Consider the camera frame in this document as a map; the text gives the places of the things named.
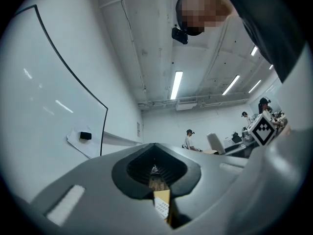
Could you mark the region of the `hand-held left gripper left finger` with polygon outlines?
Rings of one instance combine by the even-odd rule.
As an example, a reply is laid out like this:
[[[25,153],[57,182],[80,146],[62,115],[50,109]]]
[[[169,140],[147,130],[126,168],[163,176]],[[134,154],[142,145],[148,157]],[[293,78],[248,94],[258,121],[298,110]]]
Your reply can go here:
[[[58,233],[67,235],[167,235],[171,227],[160,217],[152,199],[132,199],[112,180],[113,166],[146,145],[89,159],[52,182],[31,202],[42,215],[58,204],[74,185],[84,194]]]

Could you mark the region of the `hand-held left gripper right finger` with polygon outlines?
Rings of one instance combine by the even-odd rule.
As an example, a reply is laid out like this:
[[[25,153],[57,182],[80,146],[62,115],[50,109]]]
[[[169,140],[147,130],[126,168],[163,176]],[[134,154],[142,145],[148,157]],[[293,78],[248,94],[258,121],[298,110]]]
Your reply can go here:
[[[229,190],[248,160],[155,143],[156,166],[170,189],[168,222],[174,229],[195,220]]]

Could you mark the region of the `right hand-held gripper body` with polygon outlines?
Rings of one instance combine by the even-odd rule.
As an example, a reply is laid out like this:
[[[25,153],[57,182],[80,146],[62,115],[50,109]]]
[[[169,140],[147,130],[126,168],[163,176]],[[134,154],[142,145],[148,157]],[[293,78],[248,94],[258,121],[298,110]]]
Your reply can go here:
[[[248,134],[252,135],[259,146],[266,146],[276,135],[276,128],[270,120],[262,113],[248,127]]]

